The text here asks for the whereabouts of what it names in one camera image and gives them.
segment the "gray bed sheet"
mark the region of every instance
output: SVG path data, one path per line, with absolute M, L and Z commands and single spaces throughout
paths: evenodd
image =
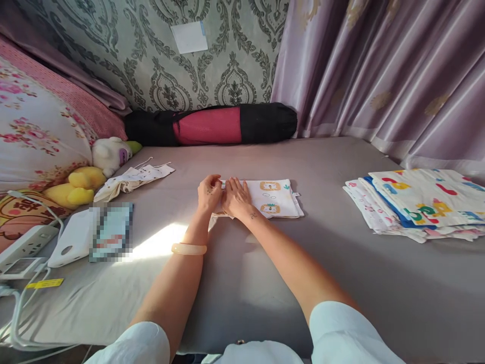
M 143 254 L 131 262 L 89 263 L 85 258 L 54 269 L 53 278 L 65 280 L 39 292 L 34 311 L 26 312 L 24 338 L 65 344 L 115 341 L 169 258 L 163 255 L 169 251 L 166 240 L 189 223 L 199 182 L 219 173 L 222 178 L 291 179 L 306 216 L 272 223 L 336 277 L 400 357 L 485 361 L 485 241 L 420 245 L 373 234 L 342 189 L 346 180 L 368 172 L 399 169 L 371 145 L 331 138 L 143 148 L 118 174 L 150 156 L 152 165 L 171 161 L 176 171 L 117 199 L 134 203 L 133 242 L 134 247 L 145 243 Z M 310 357 L 312 341 L 298 303 L 254 237 L 239 221 L 220 218 L 210 240 L 180 351 L 222 353 L 240 339 L 275 340 Z

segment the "black and red bag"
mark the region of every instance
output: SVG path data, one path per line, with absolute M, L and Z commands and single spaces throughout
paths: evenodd
M 281 103 L 185 112 L 137 110 L 124 122 L 128 139 L 146 147 L 275 143 L 297 130 L 296 112 Z

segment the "hand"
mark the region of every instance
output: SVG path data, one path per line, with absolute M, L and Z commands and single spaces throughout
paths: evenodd
M 219 203 L 222 195 L 222 182 L 220 174 L 207 176 L 199 185 L 199 209 L 204 212 L 213 212 Z
M 222 195 L 222 209 L 230 216 L 240 219 L 245 214 L 251 214 L 253 205 L 248 184 L 243 185 L 237 178 L 230 178 L 226 181 L 226 191 Z

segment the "yellow label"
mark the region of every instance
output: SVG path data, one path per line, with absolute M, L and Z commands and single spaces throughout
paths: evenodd
M 64 281 L 64 278 L 59 278 L 55 280 L 39 281 L 29 284 L 26 288 L 40 289 L 60 286 Z

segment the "beige bracelet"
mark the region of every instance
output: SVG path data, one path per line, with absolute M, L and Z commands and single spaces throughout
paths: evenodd
M 173 244 L 172 252 L 180 255 L 204 255 L 207 252 L 205 245 Z

